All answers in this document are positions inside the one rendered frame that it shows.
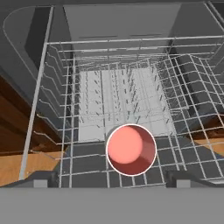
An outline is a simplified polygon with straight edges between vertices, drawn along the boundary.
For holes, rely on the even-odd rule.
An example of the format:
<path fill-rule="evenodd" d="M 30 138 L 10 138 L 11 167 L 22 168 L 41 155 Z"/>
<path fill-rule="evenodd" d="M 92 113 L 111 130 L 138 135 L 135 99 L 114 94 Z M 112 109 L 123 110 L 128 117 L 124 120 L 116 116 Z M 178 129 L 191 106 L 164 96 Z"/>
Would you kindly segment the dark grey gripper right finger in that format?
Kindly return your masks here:
<path fill-rule="evenodd" d="M 216 184 L 196 178 L 187 171 L 167 171 L 165 173 L 167 188 L 216 187 Z"/>

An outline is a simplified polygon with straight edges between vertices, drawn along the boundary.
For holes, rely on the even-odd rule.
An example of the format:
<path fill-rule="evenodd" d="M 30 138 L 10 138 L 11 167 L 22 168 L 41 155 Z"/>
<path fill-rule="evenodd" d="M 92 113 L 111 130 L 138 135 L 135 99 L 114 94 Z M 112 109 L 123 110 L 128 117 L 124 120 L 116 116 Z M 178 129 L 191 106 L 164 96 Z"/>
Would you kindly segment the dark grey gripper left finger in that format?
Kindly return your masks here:
<path fill-rule="evenodd" d="M 56 171 L 35 171 L 28 178 L 7 185 L 7 187 L 23 188 L 57 188 L 59 186 L 59 174 Z"/>

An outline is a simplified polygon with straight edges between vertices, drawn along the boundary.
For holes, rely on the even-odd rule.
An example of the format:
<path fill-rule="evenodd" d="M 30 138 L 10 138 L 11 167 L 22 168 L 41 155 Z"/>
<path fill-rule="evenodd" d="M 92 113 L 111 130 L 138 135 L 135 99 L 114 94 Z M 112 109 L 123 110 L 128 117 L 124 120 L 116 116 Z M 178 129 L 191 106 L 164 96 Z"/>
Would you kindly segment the grey dishwasher door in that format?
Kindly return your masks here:
<path fill-rule="evenodd" d="M 153 166 L 137 177 L 119 174 L 106 161 L 103 142 L 76 144 L 66 151 L 57 170 L 63 187 L 164 186 L 168 171 L 186 170 L 199 179 L 224 183 L 224 156 L 212 145 L 200 145 L 186 137 L 156 139 L 157 158 Z"/>

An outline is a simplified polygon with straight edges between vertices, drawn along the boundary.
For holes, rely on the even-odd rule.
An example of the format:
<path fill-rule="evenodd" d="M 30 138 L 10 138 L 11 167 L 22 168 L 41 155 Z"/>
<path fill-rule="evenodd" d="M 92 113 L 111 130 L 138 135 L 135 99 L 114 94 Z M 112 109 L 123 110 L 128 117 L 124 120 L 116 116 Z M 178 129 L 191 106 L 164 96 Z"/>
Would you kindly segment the red cup with white rim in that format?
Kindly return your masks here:
<path fill-rule="evenodd" d="M 144 126 L 126 123 L 108 133 L 105 152 L 116 172 L 135 177 L 152 167 L 158 149 L 154 136 Z"/>

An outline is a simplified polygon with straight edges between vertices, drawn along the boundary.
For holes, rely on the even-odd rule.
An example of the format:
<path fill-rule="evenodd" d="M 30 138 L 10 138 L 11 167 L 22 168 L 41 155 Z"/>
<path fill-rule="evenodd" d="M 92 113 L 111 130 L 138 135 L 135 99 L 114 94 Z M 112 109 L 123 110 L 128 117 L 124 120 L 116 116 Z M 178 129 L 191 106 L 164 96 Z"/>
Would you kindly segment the grey dishwasher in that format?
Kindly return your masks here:
<path fill-rule="evenodd" d="M 25 133 L 44 41 L 200 37 L 224 29 L 202 2 L 187 0 L 0 0 L 0 90 L 11 104 L 7 127 Z"/>

